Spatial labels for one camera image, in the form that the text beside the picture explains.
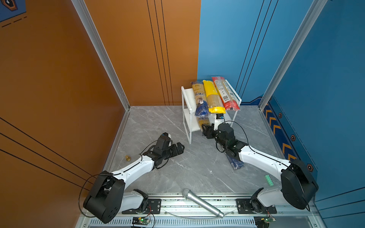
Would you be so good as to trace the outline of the small green lego strip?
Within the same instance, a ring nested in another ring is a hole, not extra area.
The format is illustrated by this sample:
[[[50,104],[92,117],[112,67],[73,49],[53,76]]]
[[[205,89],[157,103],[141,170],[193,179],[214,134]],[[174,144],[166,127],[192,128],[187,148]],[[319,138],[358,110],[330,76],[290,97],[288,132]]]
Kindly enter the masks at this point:
[[[269,185],[269,186],[273,186],[273,185],[274,185],[274,183],[273,183],[273,181],[271,180],[271,178],[270,178],[270,176],[269,176],[269,175],[265,175],[265,179],[267,180],[267,182],[268,182],[268,185]]]

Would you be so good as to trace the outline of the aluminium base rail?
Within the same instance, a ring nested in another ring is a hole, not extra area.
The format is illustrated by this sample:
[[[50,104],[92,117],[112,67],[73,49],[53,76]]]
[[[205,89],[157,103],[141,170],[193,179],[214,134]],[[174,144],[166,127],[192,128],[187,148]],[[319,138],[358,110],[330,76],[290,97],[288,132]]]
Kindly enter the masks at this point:
[[[185,199],[182,194],[150,196],[154,211],[147,218],[149,228],[257,228],[254,217],[273,217],[269,228],[324,228],[324,220],[313,202],[310,210],[299,210],[289,204],[273,206],[262,214],[250,211],[250,195],[238,193],[207,193],[199,197],[223,214],[218,218],[203,207]]]

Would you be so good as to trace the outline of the yellow blue-top spaghetti bag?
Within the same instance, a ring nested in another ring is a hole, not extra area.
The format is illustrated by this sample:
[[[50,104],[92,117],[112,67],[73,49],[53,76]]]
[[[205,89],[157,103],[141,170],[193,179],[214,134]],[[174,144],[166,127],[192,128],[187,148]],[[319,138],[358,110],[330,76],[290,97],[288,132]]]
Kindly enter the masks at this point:
[[[192,82],[191,84],[192,84],[192,89],[194,92],[194,98],[195,98],[195,103],[196,103],[195,116],[200,117],[200,116],[209,115],[210,111],[209,111],[209,107],[208,107],[208,102],[207,102],[203,82],[195,81],[195,82]]]

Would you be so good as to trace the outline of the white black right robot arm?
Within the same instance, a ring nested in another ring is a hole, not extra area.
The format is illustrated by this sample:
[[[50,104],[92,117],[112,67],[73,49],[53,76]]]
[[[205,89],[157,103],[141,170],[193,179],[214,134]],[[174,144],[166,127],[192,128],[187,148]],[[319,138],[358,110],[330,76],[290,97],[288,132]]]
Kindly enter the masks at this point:
[[[299,210],[309,210],[309,203],[319,187],[306,164],[274,157],[254,149],[248,142],[236,139],[234,129],[228,123],[202,125],[202,133],[208,139],[214,139],[219,152],[243,163],[251,164],[281,183],[279,187],[259,188],[250,198],[255,213],[262,213],[270,206],[290,204]]]

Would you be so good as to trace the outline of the white two-tier metal shelf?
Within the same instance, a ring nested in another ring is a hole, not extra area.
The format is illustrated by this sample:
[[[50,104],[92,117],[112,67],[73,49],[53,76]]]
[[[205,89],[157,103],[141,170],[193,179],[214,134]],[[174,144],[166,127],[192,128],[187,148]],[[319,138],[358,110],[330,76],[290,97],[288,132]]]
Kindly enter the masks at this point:
[[[235,94],[235,97],[238,101],[238,104],[240,105],[242,102],[242,99],[239,97],[238,93],[234,90],[232,85],[229,83],[229,81],[226,79],[226,85],[228,85],[232,92]],[[187,139],[189,144],[192,144],[192,132],[200,131],[198,120],[195,116],[196,111],[196,103],[194,98],[194,91],[192,88],[185,89],[183,86],[181,87],[181,94],[182,94],[182,121],[185,128],[185,132],[187,135]],[[224,120],[225,122],[228,121],[234,121],[236,118],[238,111],[235,111],[234,115],[231,116],[228,114],[228,111],[226,114],[224,114]],[[216,116],[215,114],[208,115],[209,121],[211,124],[215,124]]]

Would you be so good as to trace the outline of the blue yellow spaghetti bag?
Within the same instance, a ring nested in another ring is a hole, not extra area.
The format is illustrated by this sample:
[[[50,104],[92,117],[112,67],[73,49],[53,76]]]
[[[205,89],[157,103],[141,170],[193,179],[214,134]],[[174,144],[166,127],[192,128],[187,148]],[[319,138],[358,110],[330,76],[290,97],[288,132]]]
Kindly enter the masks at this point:
[[[211,126],[211,122],[210,122],[210,119],[209,119],[209,115],[205,115],[205,116],[197,116],[196,117],[197,119],[197,122],[198,122],[198,125],[199,125],[199,128],[201,130],[201,132],[203,133],[203,125],[208,125],[208,126]]]

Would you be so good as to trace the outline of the circuit board right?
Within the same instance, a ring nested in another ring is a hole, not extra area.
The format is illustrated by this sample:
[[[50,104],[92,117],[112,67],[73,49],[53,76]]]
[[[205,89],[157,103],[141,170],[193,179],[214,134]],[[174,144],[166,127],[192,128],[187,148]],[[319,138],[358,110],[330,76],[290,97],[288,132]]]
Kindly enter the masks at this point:
[[[276,222],[273,217],[254,217],[257,228],[269,228],[270,224]]]

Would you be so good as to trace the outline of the aluminium corner post left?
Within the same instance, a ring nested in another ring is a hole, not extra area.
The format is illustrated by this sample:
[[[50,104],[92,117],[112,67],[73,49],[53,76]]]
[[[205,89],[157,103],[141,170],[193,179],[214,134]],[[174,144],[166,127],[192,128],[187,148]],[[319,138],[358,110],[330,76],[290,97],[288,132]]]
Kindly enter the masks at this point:
[[[95,26],[95,23],[91,17],[91,14],[87,8],[85,1],[82,0],[72,0],[73,6],[91,40],[93,47],[119,97],[120,102],[122,103],[124,109],[126,111],[130,110],[130,103],[126,97],[126,94],[123,90],[123,87],[120,83],[120,80],[117,76],[117,73],[114,69],[114,66],[110,60],[110,57],[105,49],[105,46],[102,42],[100,34]]]

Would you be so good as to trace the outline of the aluminium corner post right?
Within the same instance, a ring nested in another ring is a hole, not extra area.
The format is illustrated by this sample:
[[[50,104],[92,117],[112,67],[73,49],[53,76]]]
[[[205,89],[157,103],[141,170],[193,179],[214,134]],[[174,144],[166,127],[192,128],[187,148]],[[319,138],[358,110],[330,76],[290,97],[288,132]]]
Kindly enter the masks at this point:
[[[285,73],[287,72],[289,66],[294,60],[297,52],[301,48],[303,42],[311,31],[313,25],[318,19],[320,13],[322,12],[327,0],[314,0],[306,13],[300,27],[298,28],[290,46],[288,47],[281,63],[279,64],[272,80],[270,81],[258,107],[260,111],[263,111],[266,105],[269,103],[270,98],[274,94],[281,80],[283,79]]]

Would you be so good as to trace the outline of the dark blue Barilla spaghetti box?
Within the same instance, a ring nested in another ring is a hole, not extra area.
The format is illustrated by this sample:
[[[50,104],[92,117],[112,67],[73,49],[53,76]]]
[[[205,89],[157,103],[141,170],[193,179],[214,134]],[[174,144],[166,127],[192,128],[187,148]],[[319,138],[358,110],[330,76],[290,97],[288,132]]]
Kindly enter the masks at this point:
[[[226,157],[234,170],[238,170],[244,167],[244,162],[237,160],[233,154],[225,153]]]

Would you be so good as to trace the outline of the green circuit board left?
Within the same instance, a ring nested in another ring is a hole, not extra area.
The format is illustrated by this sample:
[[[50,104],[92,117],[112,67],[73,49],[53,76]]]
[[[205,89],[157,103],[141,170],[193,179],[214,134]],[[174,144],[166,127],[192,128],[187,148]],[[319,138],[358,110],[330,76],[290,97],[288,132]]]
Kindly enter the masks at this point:
[[[151,223],[149,218],[145,217],[133,217],[131,226],[132,228],[146,228]]]

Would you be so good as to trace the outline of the red spaghetti package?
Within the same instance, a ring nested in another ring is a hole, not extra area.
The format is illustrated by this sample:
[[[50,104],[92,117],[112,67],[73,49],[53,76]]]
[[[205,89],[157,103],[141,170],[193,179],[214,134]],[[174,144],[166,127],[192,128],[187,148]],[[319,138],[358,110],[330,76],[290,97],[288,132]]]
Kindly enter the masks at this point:
[[[223,106],[226,110],[238,111],[239,105],[238,100],[233,92],[233,90],[229,87],[227,81],[224,77],[212,77],[212,80],[218,90],[220,98],[222,100]]]

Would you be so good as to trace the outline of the yellow spaghetti package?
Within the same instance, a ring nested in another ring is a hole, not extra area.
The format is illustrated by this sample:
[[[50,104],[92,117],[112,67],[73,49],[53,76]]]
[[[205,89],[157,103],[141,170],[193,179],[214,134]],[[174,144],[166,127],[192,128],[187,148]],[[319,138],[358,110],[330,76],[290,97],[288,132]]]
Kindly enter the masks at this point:
[[[208,103],[209,112],[212,114],[225,114],[226,110],[223,107],[220,95],[212,81],[203,81],[206,99]]]

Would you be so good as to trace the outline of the silver microphone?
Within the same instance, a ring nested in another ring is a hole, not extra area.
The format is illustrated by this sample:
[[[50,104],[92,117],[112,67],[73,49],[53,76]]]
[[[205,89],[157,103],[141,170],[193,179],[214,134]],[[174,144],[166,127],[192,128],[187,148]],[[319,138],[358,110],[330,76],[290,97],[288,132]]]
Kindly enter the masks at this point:
[[[207,201],[205,201],[202,198],[200,198],[197,195],[195,195],[191,190],[184,189],[182,191],[182,195],[187,200],[190,200],[190,201],[196,203],[197,205],[203,207],[204,209],[206,209],[207,211],[209,211],[210,213],[212,213],[216,217],[219,217],[219,218],[223,218],[224,217],[224,214],[219,209],[217,209],[215,206],[211,205]]]

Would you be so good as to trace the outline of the aluminium corner post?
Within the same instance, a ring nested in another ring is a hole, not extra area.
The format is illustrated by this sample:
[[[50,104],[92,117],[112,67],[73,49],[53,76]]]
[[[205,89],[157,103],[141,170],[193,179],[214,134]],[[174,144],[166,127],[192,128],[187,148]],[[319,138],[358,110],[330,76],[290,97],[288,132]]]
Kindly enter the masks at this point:
[[[270,81],[258,107],[260,111],[263,111],[266,105],[269,103],[270,98],[274,94],[281,80],[283,79],[285,73],[287,72],[289,66],[294,60],[297,52],[301,48],[303,42],[311,31],[313,25],[318,19],[320,13],[322,12],[327,0],[314,0],[306,13],[300,27],[298,28],[290,46],[288,47],[281,63],[279,64],[272,80]]]
[[[117,76],[117,73],[114,69],[114,66],[110,60],[110,57],[105,49],[105,46],[102,42],[100,34],[95,26],[95,23],[91,17],[91,14],[87,8],[85,1],[82,0],[72,0],[73,6],[91,40],[93,47],[119,97],[120,102],[122,103],[124,109],[126,111],[130,110],[130,103],[126,97],[126,94],[123,90],[123,87],[120,83],[120,80]]]

